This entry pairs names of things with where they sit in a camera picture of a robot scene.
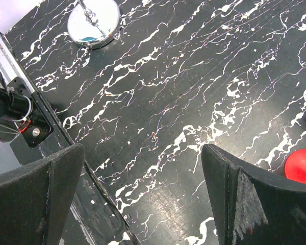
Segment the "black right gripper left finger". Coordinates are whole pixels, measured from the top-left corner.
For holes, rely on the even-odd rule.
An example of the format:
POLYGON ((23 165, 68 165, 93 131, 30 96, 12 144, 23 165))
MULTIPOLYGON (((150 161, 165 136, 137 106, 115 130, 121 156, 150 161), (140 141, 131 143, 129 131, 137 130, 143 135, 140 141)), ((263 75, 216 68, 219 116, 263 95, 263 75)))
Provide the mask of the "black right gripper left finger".
POLYGON ((59 244, 84 161, 77 143, 0 174, 0 244, 59 244))

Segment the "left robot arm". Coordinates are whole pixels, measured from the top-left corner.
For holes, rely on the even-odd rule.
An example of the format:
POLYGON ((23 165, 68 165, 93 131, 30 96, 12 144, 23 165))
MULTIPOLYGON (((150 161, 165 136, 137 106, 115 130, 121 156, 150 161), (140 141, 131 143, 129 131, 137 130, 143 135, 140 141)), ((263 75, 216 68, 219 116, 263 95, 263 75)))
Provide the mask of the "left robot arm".
POLYGON ((19 122, 27 118, 32 111, 31 99, 10 90, 0 72, 0 119, 19 122))

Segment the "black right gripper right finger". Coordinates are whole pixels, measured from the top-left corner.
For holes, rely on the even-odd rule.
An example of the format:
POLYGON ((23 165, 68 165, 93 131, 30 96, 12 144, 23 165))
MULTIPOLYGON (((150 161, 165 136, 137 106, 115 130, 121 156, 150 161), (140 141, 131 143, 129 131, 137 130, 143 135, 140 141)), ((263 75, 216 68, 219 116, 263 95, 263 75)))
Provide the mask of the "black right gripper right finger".
POLYGON ((220 244, 306 244, 306 184, 214 144, 201 161, 220 244))

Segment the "red wine glass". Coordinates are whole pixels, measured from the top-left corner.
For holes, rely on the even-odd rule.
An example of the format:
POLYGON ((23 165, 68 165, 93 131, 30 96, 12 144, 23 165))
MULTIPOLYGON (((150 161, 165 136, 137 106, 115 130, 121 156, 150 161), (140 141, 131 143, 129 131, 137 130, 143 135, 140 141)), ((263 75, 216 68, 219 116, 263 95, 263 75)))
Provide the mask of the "red wine glass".
POLYGON ((306 149, 293 152, 285 161, 286 178, 306 184, 306 149))

